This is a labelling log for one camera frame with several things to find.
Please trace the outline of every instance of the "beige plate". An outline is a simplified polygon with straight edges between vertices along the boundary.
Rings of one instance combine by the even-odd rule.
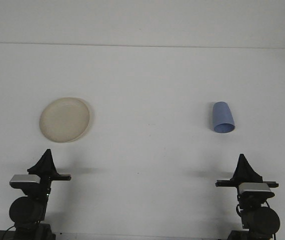
[[[74,97],[60,98],[49,104],[39,121],[42,134],[58,143],[76,140],[85,132],[88,124],[88,107]]]

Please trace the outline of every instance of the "camera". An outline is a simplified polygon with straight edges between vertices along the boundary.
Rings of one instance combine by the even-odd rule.
[[[227,240],[269,240],[276,238],[280,228],[277,213],[270,208],[267,199],[275,196],[270,188],[279,186],[275,181],[263,181],[240,154],[237,168],[230,180],[217,180],[216,187],[236,187],[236,212],[241,217],[243,229],[248,231],[231,231]]]

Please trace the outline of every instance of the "cup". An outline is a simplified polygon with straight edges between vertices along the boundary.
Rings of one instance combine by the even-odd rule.
[[[225,134],[235,129],[235,122],[228,104],[216,102],[212,108],[212,125],[216,133]]]

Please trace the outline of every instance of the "upside-down cup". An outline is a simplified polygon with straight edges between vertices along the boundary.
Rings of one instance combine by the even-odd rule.
[[[212,108],[212,125],[216,133],[225,134],[235,129],[235,122],[228,104],[216,102]]]

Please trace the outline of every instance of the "cable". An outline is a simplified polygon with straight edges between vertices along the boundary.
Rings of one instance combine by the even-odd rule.
[[[2,237],[1,237],[1,240],[4,240],[4,237],[6,235],[6,233],[8,232],[8,230],[12,229],[15,225],[11,226],[10,228],[8,228],[6,231],[4,231]]]
[[[271,206],[269,206],[269,203],[267,202],[267,200],[266,200],[266,204],[267,204],[268,208],[271,208]]]
[[[239,207],[239,204],[236,206],[236,212],[237,212],[237,214],[238,214],[239,217],[242,217],[241,213],[239,212],[238,207]]]

